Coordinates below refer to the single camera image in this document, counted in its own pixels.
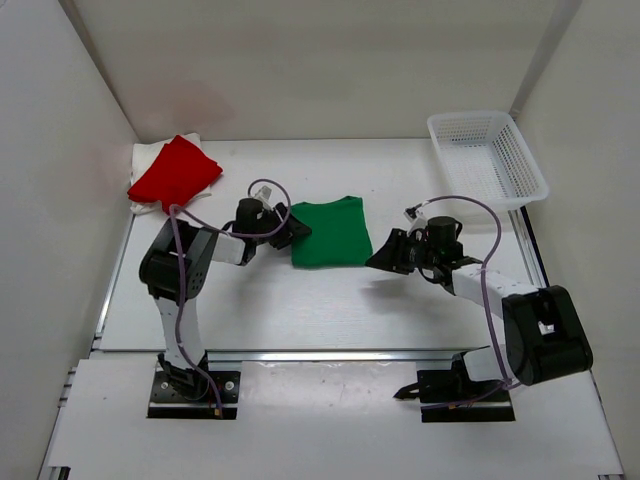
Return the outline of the green t shirt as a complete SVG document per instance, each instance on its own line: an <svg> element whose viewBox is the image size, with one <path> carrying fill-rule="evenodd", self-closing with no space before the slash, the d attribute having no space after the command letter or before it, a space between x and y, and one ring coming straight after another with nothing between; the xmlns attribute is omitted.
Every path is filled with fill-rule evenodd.
<svg viewBox="0 0 640 480"><path fill-rule="evenodd" d="M292 214L311 229L310 235L292 243L295 268L360 267L373 254L361 197L300 202L292 207Z"/></svg>

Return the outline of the red t shirt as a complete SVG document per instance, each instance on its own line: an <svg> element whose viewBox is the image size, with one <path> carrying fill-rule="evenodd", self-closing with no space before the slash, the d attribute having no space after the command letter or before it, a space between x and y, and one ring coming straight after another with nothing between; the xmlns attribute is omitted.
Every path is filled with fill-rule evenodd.
<svg viewBox="0 0 640 480"><path fill-rule="evenodd" d="M173 204L185 206L205 187L214 184L223 168L192 143L178 135L166 144L146 173L130 186L129 200L161 203L167 213Z"/></svg>

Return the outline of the white t shirt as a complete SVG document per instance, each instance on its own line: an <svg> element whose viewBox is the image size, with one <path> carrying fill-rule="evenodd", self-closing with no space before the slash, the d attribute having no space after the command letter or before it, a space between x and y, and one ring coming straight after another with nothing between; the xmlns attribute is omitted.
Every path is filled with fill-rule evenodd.
<svg viewBox="0 0 640 480"><path fill-rule="evenodd" d="M192 143L197 148L202 150L201 137L198 133L192 132L188 134L178 135L183 137L186 141ZM158 141L152 144L140 144L136 143L133 146L132 160L131 160L131 175L130 186L133 186L151 167L162 148L169 144L173 140L172 138ZM212 195L212 184L205 187L201 192L194 196L194 200L206 198ZM131 212L134 215L145 215L161 208L161 203L139 203L131 200Z"/></svg>

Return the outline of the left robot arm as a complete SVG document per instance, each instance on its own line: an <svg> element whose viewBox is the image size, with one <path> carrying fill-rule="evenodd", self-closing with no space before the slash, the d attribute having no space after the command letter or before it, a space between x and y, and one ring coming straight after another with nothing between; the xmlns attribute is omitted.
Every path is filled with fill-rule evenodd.
<svg viewBox="0 0 640 480"><path fill-rule="evenodd" d="M235 219L221 230L166 220L143 257L139 278L161 315L166 348L160 366L186 399L202 398L210 386L196 309L210 264L244 266L264 243L281 250L311 233L284 204L256 198L242 199Z"/></svg>

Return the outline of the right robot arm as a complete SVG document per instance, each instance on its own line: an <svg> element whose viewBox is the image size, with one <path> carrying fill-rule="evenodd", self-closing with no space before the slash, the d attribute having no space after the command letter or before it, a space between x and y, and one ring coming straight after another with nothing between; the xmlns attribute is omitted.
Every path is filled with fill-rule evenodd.
<svg viewBox="0 0 640 480"><path fill-rule="evenodd" d="M464 253L463 225L449 216L416 218L410 230L394 228L366 260L369 268L401 275L418 272L449 294L471 301L503 322L497 375L531 386L588 371L593 352L569 292L558 285L539 288L506 277Z"/></svg>

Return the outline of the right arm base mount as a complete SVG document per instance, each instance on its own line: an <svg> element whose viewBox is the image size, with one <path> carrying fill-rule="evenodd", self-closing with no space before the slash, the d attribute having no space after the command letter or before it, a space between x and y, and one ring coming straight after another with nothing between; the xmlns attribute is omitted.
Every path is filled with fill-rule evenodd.
<svg viewBox="0 0 640 480"><path fill-rule="evenodd" d="M452 357L448 370L417 370L417 380L393 395L418 400L422 423L502 423L516 420L509 392L500 380L472 380L463 355Z"/></svg>

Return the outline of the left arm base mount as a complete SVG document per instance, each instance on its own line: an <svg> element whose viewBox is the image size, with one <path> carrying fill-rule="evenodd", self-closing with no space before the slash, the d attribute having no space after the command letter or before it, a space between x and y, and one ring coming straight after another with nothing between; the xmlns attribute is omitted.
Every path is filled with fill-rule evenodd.
<svg viewBox="0 0 640 480"><path fill-rule="evenodd" d="M175 368L159 353L150 390L147 417L150 419L235 420L241 386L240 370L204 370L217 388L198 371Z"/></svg>

